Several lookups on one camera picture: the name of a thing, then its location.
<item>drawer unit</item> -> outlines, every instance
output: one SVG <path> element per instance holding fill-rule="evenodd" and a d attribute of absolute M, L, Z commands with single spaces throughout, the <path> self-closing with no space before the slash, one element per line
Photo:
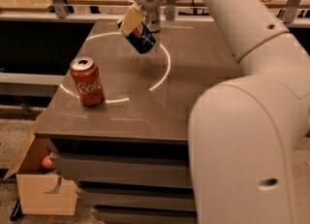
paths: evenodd
<path fill-rule="evenodd" d="M 197 223 L 188 117 L 206 89 L 240 76 L 213 21 L 161 24 L 140 55 L 115 19 L 98 20 L 78 56 L 98 65 L 106 101 L 83 106 L 68 72 L 36 131 L 105 223 Z"/>

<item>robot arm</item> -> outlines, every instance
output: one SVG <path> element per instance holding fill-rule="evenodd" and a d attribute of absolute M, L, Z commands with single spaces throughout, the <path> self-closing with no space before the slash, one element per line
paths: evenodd
<path fill-rule="evenodd" d="M 164 0 L 135 0 L 149 12 Z M 199 98 L 189 120 L 200 224 L 295 224 L 293 151 L 309 130 L 310 59 L 259 0 L 203 0 L 243 78 Z"/>

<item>open cardboard box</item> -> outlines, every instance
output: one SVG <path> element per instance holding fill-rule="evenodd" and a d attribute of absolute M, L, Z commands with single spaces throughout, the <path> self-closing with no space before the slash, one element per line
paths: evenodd
<path fill-rule="evenodd" d="M 24 214 L 74 215 L 77 204 L 77 185 L 59 175 L 48 175 L 41 162 L 49 155 L 47 144 L 33 132 L 38 116 L 22 143 L 5 178 L 16 174 L 21 210 Z"/>

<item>red soda can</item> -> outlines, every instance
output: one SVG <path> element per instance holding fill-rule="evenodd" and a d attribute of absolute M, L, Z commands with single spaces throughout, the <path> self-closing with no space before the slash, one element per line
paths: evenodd
<path fill-rule="evenodd" d="M 85 106 L 100 104 L 105 99 L 99 69 L 91 57 L 77 57 L 70 64 L 80 101 Z"/>

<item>grasped can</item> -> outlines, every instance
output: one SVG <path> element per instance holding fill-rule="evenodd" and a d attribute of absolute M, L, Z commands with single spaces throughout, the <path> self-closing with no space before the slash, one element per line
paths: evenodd
<path fill-rule="evenodd" d="M 117 22 L 118 28 L 120 28 L 122 24 L 122 20 Z M 125 37 L 133 47 L 141 54 L 147 53 L 150 51 L 155 43 L 156 40 L 153 35 L 150 33 L 146 25 L 142 22 L 138 25 L 135 30 L 130 33 L 129 36 Z"/>
<path fill-rule="evenodd" d="M 70 64 L 70 73 L 74 79 L 80 101 L 85 106 L 95 106 L 104 101 L 99 69 L 91 57 L 75 58 Z"/>

